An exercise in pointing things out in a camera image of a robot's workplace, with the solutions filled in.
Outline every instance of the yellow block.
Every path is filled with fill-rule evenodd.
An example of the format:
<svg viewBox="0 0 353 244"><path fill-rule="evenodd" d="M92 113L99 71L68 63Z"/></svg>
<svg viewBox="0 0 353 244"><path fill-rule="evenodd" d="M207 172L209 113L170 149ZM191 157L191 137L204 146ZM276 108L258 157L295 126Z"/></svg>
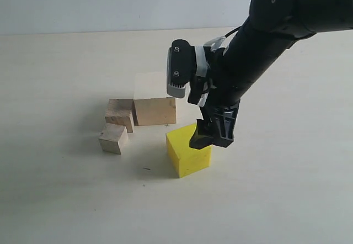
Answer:
<svg viewBox="0 0 353 244"><path fill-rule="evenodd" d="M191 124L167 133L168 155L179 178L210 166L211 146L201 150L189 147L195 129L196 124Z"/></svg>

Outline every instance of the light wood block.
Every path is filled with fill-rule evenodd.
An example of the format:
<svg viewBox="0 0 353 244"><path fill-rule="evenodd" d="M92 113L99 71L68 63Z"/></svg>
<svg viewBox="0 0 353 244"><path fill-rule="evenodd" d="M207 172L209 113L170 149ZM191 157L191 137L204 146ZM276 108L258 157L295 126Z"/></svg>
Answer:
<svg viewBox="0 0 353 244"><path fill-rule="evenodd" d="M138 125L162 125L177 123L175 98L135 99Z"/></svg>
<svg viewBox="0 0 353 244"><path fill-rule="evenodd" d="M185 177L210 166L212 146L197 150L189 147L196 124L167 133L167 151L179 176Z"/></svg>
<svg viewBox="0 0 353 244"><path fill-rule="evenodd" d="M105 124L98 140L103 151L121 155L121 148L129 140L127 128L124 125Z"/></svg>
<svg viewBox="0 0 353 244"><path fill-rule="evenodd" d="M105 122L124 125L127 132L133 132L133 99L109 99Z"/></svg>

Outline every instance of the small wooden cube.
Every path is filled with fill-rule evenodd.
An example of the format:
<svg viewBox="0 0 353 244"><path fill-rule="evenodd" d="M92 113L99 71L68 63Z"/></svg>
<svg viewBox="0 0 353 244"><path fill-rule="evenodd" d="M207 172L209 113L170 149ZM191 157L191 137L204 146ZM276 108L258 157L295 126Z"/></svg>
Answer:
<svg viewBox="0 0 353 244"><path fill-rule="evenodd" d="M133 132L133 99L109 99L105 122L124 125L127 132Z"/></svg>
<svg viewBox="0 0 353 244"><path fill-rule="evenodd" d="M121 155L121 148L129 140L127 128L124 125L105 124L98 140L103 151Z"/></svg>
<svg viewBox="0 0 353 244"><path fill-rule="evenodd" d="M189 147L196 124L167 133L167 151L170 160L179 176L185 177L210 166L211 148L197 150Z"/></svg>
<svg viewBox="0 0 353 244"><path fill-rule="evenodd" d="M162 125L177 123L175 98L135 99L138 125Z"/></svg>

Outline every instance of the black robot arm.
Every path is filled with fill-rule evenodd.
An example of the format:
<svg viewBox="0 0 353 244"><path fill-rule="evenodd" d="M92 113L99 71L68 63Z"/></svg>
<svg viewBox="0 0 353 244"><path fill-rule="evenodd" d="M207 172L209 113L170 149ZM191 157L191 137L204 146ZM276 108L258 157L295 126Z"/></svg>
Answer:
<svg viewBox="0 0 353 244"><path fill-rule="evenodd" d="M328 31L353 29L352 0L252 0L249 17L226 48L172 43L167 92L199 105L203 120L190 147L228 147L240 99L260 76L296 42Z"/></svg>

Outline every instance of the table surface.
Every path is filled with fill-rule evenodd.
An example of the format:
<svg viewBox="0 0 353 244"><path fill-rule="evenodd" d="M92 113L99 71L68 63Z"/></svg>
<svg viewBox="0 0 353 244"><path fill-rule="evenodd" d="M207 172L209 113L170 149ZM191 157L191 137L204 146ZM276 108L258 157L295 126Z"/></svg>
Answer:
<svg viewBox="0 0 353 244"><path fill-rule="evenodd" d="M352 243L351 32L285 52L208 169L177 179L166 154L165 133L200 116L186 99L176 125L135 128L121 156L101 151L109 98L165 72L174 39L228 30L1 36L0 243Z"/></svg>

